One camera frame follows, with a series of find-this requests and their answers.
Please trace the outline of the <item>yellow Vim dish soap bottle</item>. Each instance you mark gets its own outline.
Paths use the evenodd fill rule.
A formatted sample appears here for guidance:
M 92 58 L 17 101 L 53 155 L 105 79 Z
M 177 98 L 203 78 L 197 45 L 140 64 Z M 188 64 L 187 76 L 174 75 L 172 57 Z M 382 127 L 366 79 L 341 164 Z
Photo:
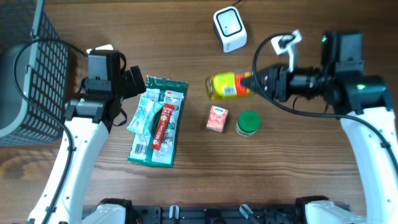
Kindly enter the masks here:
M 251 72 L 220 72 L 208 77 L 205 81 L 206 92 L 212 100 L 225 100 L 249 96 L 252 91 L 241 84 L 243 78 L 250 77 Z

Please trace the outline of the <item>red Nescafe sachet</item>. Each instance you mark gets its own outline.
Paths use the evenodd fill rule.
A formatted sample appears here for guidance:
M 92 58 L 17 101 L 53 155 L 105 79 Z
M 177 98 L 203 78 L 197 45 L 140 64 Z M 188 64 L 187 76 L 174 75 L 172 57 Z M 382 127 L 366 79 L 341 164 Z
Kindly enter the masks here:
M 160 150 L 164 133 L 165 130 L 167 129 L 173 110 L 174 110 L 174 105 L 164 103 L 153 141 L 150 144 L 150 146 L 157 151 Z

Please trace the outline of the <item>green lid jar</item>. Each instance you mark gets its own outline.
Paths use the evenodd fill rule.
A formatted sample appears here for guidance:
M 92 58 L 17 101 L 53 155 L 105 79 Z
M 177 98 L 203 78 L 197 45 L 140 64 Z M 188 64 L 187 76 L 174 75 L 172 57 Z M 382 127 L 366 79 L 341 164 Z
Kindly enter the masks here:
M 261 126 L 261 117 L 253 110 L 243 111 L 236 122 L 236 132 L 244 138 L 251 137 Z

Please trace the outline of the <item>orange Kleenex tissue pack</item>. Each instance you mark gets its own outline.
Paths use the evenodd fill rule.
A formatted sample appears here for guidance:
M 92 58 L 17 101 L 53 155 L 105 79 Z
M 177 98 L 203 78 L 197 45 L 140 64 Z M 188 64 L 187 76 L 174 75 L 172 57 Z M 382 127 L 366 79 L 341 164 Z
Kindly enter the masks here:
M 210 115 L 206 124 L 206 128 L 222 133 L 226 119 L 228 117 L 228 110 L 218 106 L 212 106 Z

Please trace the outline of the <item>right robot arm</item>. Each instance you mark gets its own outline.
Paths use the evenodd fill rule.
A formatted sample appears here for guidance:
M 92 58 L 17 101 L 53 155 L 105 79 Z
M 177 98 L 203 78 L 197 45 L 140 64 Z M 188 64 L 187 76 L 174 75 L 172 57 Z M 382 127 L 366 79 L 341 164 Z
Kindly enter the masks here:
M 364 74 L 362 35 L 358 31 L 326 31 L 322 38 L 320 67 L 299 68 L 298 31 L 271 35 L 279 55 L 288 54 L 289 64 L 259 70 L 241 83 L 280 109 L 290 96 L 323 97 L 332 113 L 323 118 L 339 120 L 354 152 L 366 199 L 366 216 L 355 215 L 335 205 L 328 197 L 296 200 L 300 223 L 396 223 L 397 133 L 392 96 L 379 75 Z

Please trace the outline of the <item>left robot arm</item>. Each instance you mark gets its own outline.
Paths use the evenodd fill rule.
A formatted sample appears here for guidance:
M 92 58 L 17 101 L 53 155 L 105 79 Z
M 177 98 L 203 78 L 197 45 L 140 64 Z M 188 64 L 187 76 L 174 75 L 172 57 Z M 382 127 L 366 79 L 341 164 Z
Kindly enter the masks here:
M 83 206 L 98 154 L 114 119 L 125 113 L 123 100 L 146 90 L 141 71 L 127 69 L 117 50 L 92 50 L 82 88 L 66 105 L 63 142 L 28 223 L 134 223 L 138 217 L 130 200 L 106 198 L 87 217 Z

